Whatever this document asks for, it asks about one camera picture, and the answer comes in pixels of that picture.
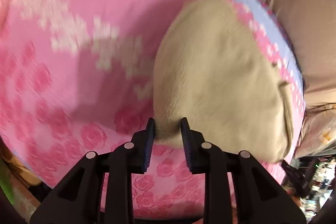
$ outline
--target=metal rivet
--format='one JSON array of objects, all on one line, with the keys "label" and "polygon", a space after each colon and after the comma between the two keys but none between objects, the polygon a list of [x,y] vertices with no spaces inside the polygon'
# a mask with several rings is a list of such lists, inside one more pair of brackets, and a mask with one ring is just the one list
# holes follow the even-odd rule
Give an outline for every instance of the metal rivet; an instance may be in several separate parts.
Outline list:
[{"label": "metal rivet", "polygon": [[125,144],[124,144],[124,147],[125,147],[126,149],[132,149],[132,148],[134,147],[134,143],[132,143],[132,142],[125,143]]},{"label": "metal rivet", "polygon": [[211,143],[208,143],[208,142],[204,142],[204,143],[202,143],[202,148],[204,148],[204,149],[210,149],[211,146],[212,146]]},{"label": "metal rivet", "polygon": [[241,155],[243,158],[245,158],[245,159],[247,159],[247,158],[249,158],[249,157],[251,156],[250,152],[249,152],[249,151],[246,151],[246,150],[241,151],[241,152],[240,152],[240,155]]},{"label": "metal rivet", "polygon": [[87,152],[87,153],[86,153],[86,157],[87,157],[88,159],[93,159],[95,156],[96,156],[96,153],[93,152],[93,151],[90,151],[90,152]]}]

